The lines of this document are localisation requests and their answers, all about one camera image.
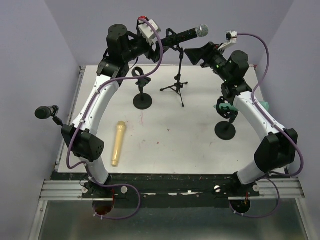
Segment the black glitter microphone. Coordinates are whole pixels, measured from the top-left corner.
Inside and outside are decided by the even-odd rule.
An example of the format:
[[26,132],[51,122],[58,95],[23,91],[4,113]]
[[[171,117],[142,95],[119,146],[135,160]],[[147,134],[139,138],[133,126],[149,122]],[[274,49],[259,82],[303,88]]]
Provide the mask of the black glitter microphone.
[[196,38],[203,38],[209,33],[209,27],[206,24],[201,24],[195,28],[176,33],[171,28],[166,30],[166,37],[161,40],[164,47],[174,47],[180,43],[184,43]]

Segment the black tripod microphone stand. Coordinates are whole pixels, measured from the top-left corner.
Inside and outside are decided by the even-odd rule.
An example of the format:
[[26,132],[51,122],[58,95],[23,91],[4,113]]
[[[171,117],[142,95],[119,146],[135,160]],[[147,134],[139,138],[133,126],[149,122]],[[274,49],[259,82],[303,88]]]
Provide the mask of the black tripod microphone stand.
[[184,87],[184,85],[187,85],[188,82],[181,82],[181,70],[182,70],[182,62],[183,62],[185,53],[184,53],[184,49],[180,47],[179,43],[176,46],[171,46],[170,48],[173,49],[174,51],[179,52],[178,74],[174,77],[174,79],[176,80],[176,83],[173,85],[167,86],[165,88],[161,88],[159,91],[163,92],[164,90],[171,89],[173,92],[175,92],[180,96],[181,106],[184,108],[185,105],[184,105],[181,89]]

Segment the round base microphone stand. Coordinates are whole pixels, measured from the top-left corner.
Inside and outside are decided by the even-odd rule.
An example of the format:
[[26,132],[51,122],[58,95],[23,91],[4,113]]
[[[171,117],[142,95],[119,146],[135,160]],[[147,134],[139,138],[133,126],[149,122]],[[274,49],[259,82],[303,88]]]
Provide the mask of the round base microphone stand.
[[138,86],[139,94],[137,94],[133,99],[133,105],[139,110],[148,109],[152,103],[152,97],[144,92],[144,87],[151,82],[151,78],[148,76],[138,78],[135,83]]

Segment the gold microphone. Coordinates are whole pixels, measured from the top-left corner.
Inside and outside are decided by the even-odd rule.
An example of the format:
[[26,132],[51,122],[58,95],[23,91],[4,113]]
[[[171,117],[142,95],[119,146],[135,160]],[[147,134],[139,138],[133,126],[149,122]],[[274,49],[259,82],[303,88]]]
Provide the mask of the gold microphone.
[[119,121],[116,125],[115,140],[111,159],[111,165],[113,167],[117,167],[119,165],[126,128],[127,126],[124,121]]

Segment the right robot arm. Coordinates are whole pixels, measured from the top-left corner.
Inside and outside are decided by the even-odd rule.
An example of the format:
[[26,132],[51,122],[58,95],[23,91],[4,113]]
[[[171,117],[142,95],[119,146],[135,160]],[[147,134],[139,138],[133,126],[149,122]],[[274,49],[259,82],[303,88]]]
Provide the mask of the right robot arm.
[[236,196],[241,196],[247,192],[249,184],[275,169],[293,163],[298,134],[293,128],[287,129],[278,123],[263,108],[246,83],[248,55],[236,50],[229,59],[225,59],[219,46],[212,42],[200,48],[185,49],[184,52],[193,65],[211,68],[223,80],[223,99],[244,115],[261,141],[253,161],[234,174],[230,191]]

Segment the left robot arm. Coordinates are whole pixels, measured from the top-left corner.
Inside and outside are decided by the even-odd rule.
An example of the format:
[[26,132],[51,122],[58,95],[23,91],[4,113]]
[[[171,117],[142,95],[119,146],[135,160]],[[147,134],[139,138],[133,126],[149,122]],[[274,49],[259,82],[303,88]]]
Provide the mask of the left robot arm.
[[84,165],[93,191],[101,198],[107,197],[111,185],[109,173],[102,160],[104,142],[97,137],[99,125],[107,106],[124,80],[129,80],[129,62],[145,55],[154,63],[162,63],[164,48],[160,27],[152,19],[139,17],[137,33],[128,31],[123,24],[108,29],[107,49],[97,68],[93,89],[84,107],[72,124],[61,129],[67,145],[66,166],[72,170]]

